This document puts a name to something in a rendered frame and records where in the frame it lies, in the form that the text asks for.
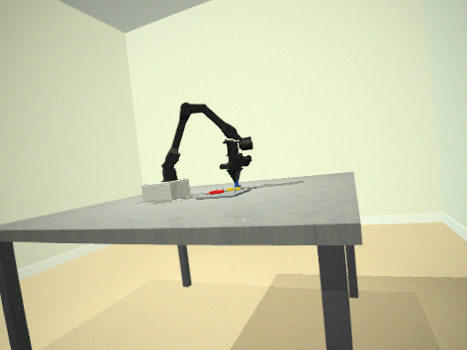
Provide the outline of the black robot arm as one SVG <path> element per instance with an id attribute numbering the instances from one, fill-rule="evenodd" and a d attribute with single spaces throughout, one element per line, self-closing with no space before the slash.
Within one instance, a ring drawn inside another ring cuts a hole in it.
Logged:
<path id="1" fill-rule="evenodd" d="M 168 150 L 165 161 L 162 163 L 161 168 L 162 171 L 162 178 L 163 181 L 161 182 L 169 182 L 179 180 L 177 179 L 177 173 L 174 168 L 174 165 L 179 161 L 179 156 L 181 153 L 178 153 L 180 141 L 185 129 L 186 122 L 188 121 L 191 114 L 196 113 L 203 113 L 207 116 L 214 124 L 216 124 L 223 134 L 227 138 L 232 138 L 230 140 L 225 139 L 223 144 L 227 144 L 228 152 L 238 151 L 238 148 L 241 150 L 252 150 L 253 149 L 253 142 L 251 136 L 249 137 L 241 137 L 235 127 L 231 126 L 230 124 L 224 122 L 217 114 L 215 114 L 206 104 L 195 104 L 195 103 L 188 103 L 183 102 L 180 105 L 179 111 L 179 121 L 175 131 L 175 135 L 171 144 L 170 149 Z M 239 140 L 239 141 L 234 141 Z M 237 145 L 238 143 L 238 145 Z M 249 165 L 251 162 L 251 156 L 242 156 L 242 153 L 238 155 L 236 154 L 235 162 L 242 163 L 244 165 Z"/>

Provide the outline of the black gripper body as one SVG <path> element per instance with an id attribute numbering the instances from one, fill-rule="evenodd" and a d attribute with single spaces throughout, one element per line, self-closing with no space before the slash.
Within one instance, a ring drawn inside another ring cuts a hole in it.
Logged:
<path id="1" fill-rule="evenodd" d="M 229 162 L 227 162 L 225 164 L 221 164 L 220 165 L 220 170 L 222 170 L 222 169 L 237 169 L 237 168 L 241 168 L 241 167 L 244 167 L 244 166 L 248 166 L 248 164 L 244 165 L 242 163 L 236 163 L 235 162 L 235 157 L 236 157 L 237 153 L 238 153 L 238 151 L 228 152 L 227 157 L 229 158 Z M 238 155 L 240 155 L 240 153 L 238 153 Z"/>

